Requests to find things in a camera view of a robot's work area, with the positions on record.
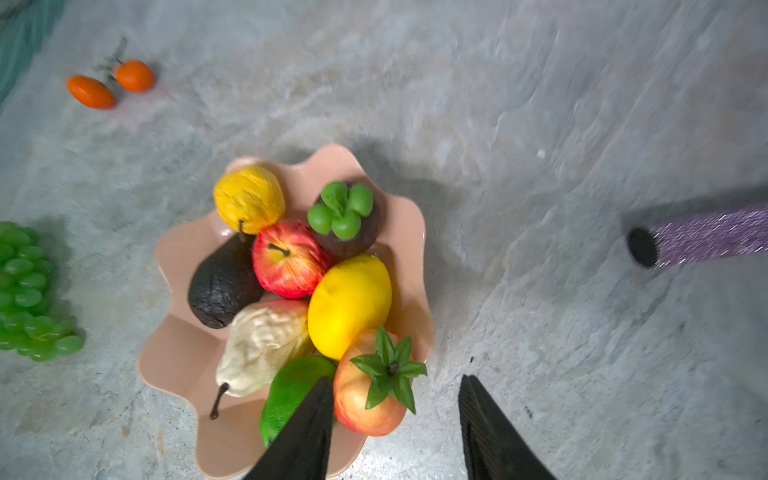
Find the yellow fake lemon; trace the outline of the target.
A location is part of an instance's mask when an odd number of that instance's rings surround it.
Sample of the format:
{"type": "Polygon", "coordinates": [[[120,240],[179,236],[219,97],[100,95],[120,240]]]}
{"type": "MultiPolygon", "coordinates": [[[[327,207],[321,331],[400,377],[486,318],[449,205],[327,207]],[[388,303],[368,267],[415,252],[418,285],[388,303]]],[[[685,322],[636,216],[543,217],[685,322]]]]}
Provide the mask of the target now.
{"type": "Polygon", "coordinates": [[[389,272],[379,258],[363,254],[338,263],[309,303],[312,343],[323,356],[340,360],[360,332],[384,326],[392,296],[389,272]]]}

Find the red fake apple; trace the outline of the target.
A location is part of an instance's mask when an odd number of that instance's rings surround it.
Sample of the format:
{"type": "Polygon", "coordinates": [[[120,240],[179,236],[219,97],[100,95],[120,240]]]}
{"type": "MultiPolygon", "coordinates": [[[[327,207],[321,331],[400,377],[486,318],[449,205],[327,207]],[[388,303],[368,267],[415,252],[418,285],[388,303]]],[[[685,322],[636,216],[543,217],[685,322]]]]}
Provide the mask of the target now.
{"type": "Polygon", "coordinates": [[[252,265],[261,287],[286,299],[311,296],[333,265],[330,255],[301,221],[263,228],[252,247],[252,265]]]}

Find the small yellow fake pear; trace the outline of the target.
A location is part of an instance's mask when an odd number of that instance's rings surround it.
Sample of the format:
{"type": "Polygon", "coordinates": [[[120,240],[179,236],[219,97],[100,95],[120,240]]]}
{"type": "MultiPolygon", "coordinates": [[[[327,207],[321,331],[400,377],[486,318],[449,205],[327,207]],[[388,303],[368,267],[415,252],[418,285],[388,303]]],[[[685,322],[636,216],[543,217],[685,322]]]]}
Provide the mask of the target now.
{"type": "Polygon", "coordinates": [[[223,175],[213,190],[220,218],[233,230],[257,235],[278,223],[286,213],[286,200],[278,178],[258,165],[223,175]]]}

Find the dark fake avocado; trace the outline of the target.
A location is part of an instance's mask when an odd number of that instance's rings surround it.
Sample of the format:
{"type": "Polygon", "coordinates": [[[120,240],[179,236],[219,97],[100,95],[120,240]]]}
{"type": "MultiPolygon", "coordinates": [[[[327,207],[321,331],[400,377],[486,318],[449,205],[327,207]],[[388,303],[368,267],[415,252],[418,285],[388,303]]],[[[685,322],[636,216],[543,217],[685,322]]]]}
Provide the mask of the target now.
{"type": "Polygon", "coordinates": [[[188,291],[192,313],[206,327],[222,329],[265,290],[252,264],[255,236],[233,235],[197,267],[188,291]]]}

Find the green fake lime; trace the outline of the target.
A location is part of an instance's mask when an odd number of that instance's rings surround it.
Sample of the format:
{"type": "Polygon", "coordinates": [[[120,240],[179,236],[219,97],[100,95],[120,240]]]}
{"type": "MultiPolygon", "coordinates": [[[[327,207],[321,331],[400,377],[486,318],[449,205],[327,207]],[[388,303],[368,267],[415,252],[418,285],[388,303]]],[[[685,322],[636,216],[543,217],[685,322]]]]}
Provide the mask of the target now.
{"type": "Polygon", "coordinates": [[[260,420],[260,433],[269,447],[314,384],[321,378],[333,380],[336,364],[323,356],[310,355],[289,361],[273,379],[260,420]]]}

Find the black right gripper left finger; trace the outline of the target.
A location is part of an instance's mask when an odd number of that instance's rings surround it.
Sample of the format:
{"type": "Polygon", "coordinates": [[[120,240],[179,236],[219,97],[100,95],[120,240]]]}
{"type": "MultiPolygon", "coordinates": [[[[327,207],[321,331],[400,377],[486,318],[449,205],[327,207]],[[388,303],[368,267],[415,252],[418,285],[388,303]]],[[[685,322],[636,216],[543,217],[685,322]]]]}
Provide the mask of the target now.
{"type": "Polygon", "coordinates": [[[325,479],[333,419],[332,383],[321,377],[244,479],[325,479]]]}

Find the red fake strawberry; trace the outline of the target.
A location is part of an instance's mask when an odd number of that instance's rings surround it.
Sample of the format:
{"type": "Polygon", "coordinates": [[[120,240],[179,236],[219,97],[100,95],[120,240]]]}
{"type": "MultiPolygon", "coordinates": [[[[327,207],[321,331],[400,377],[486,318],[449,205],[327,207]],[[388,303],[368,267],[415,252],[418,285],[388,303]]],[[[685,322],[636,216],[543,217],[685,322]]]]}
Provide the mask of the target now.
{"type": "Polygon", "coordinates": [[[413,358],[413,342],[384,328],[359,333],[342,356],[333,390],[336,419],[370,437],[391,434],[407,412],[415,413],[413,380],[427,374],[413,358]]]}

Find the orange oval cherry tomato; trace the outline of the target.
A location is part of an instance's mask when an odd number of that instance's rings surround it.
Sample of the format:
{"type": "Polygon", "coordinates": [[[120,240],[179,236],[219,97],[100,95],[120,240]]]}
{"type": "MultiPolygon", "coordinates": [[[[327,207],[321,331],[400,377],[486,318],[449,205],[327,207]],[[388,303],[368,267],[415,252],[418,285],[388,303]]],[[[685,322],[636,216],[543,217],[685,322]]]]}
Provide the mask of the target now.
{"type": "Polygon", "coordinates": [[[67,89],[73,98],[87,108],[110,109],[116,104],[112,91],[92,77],[72,76],[67,81],[67,89]]]}

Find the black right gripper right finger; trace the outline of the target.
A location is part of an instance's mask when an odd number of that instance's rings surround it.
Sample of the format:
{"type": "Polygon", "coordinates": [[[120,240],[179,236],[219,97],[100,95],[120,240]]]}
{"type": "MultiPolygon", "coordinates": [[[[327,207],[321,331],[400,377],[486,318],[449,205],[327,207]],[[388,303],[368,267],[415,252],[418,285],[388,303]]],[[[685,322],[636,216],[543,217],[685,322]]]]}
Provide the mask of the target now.
{"type": "Polygon", "coordinates": [[[462,377],[458,407],[469,479],[556,479],[477,377],[462,377]]]}

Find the orange cherry tomato with stem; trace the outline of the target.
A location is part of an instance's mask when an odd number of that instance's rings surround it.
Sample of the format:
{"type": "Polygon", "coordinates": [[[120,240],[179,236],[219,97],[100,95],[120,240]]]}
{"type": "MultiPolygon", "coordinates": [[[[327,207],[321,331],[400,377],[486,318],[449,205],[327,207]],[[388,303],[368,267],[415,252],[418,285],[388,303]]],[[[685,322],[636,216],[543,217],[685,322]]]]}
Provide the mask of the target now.
{"type": "Polygon", "coordinates": [[[95,69],[105,75],[110,85],[117,84],[132,93],[148,92],[156,83],[155,74],[148,64],[140,60],[123,59],[127,45],[128,39],[122,36],[115,51],[95,69]]]}

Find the pink scalloped fruit bowl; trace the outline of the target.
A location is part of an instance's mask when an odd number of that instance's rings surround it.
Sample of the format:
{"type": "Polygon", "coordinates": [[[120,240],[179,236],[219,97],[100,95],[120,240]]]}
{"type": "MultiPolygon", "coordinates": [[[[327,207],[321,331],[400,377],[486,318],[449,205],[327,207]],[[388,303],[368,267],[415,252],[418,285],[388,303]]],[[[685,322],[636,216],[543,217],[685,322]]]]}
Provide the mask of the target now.
{"type": "MultiPolygon", "coordinates": [[[[226,169],[233,171],[252,164],[278,178],[290,219],[305,214],[321,188],[331,181],[373,183],[355,155],[338,144],[327,144],[296,165],[251,156],[231,161],[226,169]]],[[[424,282],[425,219],[412,200],[389,194],[378,186],[372,190],[382,204],[383,223],[371,250],[387,266],[393,282],[393,304],[386,328],[411,338],[414,359],[426,362],[435,343],[435,321],[424,282]]],[[[188,304],[189,285],[198,265],[232,234],[219,215],[210,212],[161,237],[155,256],[171,292],[171,306],[138,361],[138,371],[146,384],[185,400],[194,409],[197,464],[204,475],[213,479],[247,473],[265,451],[259,422],[267,389],[243,398],[225,396],[219,418],[209,418],[218,391],[215,371],[229,332],[203,326],[188,304]]]]}

